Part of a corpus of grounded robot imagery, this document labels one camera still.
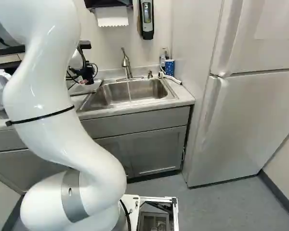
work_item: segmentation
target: sink basin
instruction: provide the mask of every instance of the sink basin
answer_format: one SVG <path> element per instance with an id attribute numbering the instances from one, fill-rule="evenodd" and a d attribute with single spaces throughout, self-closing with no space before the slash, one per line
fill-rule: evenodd
<path id="1" fill-rule="evenodd" d="M 80 107 L 79 112 L 99 110 L 138 103 L 152 103 L 174 99 L 174 94 L 160 79 L 142 79 L 129 81 L 131 99 L 127 82 L 106 80 L 97 92 L 90 95 Z"/>

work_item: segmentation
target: white robotic arm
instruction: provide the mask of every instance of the white robotic arm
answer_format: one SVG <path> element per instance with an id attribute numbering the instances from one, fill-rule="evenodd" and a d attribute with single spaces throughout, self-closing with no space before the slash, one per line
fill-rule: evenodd
<path id="1" fill-rule="evenodd" d="M 11 124 L 36 155 L 78 170 L 47 178 L 27 192 L 21 219 L 32 231 L 110 231 L 120 215 L 124 169 L 86 133 L 66 88 L 79 37 L 72 0 L 0 0 L 0 47 L 26 46 L 3 92 Z"/>

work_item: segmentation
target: gray vinyl floor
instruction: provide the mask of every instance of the gray vinyl floor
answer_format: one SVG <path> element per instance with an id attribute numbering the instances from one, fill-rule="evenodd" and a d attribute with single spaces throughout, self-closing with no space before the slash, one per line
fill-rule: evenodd
<path id="1" fill-rule="evenodd" d="M 129 184 L 126 193 L 177 196 L 180 231 L 289 231 L 288 213 L 258 177 L 189 190 L 179 174 Z"/>

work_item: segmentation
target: paper towel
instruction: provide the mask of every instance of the paper towel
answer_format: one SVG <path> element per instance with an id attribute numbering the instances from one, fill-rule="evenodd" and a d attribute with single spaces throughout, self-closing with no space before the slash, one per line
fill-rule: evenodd
<path id="1" fill-rule="evenodd" d="M 126 6 L 96 8 L 95 16 L 99 27 L 129 25 Z"/>

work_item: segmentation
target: silver metal ring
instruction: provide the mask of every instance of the silver metal ring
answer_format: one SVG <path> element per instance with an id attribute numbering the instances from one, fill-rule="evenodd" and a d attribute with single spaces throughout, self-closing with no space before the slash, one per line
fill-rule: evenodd
<path id="1" fill-rule="evenodd" d="M 61 200 L 66 216 L 72 223 L 76 223 L 89 216 L 80 196 L 79 171 L 70 169 L 63 176 Z"/>

